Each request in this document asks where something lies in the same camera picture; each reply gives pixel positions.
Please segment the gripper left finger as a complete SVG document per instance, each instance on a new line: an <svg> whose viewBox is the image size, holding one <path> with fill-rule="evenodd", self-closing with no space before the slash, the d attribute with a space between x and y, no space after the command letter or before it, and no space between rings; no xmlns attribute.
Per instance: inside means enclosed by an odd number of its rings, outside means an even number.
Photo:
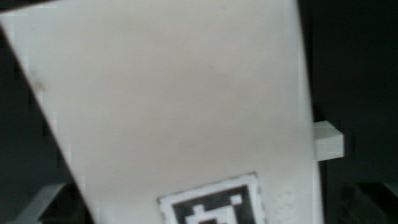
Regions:
<svg viewBox="0 0 398 224"><path fill-rule="evenodd" d="M90 211L74 184L47 185L13 224L90 224Z"/></svg>

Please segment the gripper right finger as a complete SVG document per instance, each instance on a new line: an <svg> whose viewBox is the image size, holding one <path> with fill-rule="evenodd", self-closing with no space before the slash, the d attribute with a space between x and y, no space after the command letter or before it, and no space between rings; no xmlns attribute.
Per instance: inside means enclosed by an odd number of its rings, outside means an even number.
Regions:
<svg viewBox="0 0 398 224"><path fill-rule="evenodd" d="M369 182L342 188L340 224L398 224L398 184Z"/></svg>

